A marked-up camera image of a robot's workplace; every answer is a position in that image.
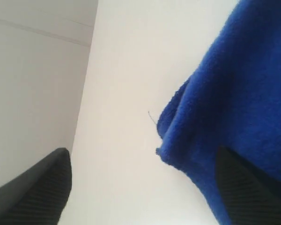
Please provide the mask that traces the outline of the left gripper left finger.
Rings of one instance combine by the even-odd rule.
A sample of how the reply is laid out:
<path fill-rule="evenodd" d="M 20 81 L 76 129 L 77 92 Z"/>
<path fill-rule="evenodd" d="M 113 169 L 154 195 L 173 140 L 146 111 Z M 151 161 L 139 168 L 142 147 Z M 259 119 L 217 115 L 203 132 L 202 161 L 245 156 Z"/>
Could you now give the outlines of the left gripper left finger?
<path fill-rule="evenodd" d="M 56 225 L 72 189 L 70 153 L 58 148 L 0 187 L 0 225 Z"/>

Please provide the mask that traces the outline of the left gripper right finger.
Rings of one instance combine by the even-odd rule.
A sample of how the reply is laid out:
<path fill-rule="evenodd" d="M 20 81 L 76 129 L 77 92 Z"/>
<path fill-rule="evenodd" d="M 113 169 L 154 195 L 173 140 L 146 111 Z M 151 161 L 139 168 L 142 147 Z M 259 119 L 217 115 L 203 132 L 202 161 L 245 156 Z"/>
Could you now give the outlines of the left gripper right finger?
<path fill-rule="evenodd" d="M 281 225 L 281 182 L 220 147 L 215 178 L 233 225 Z"/>

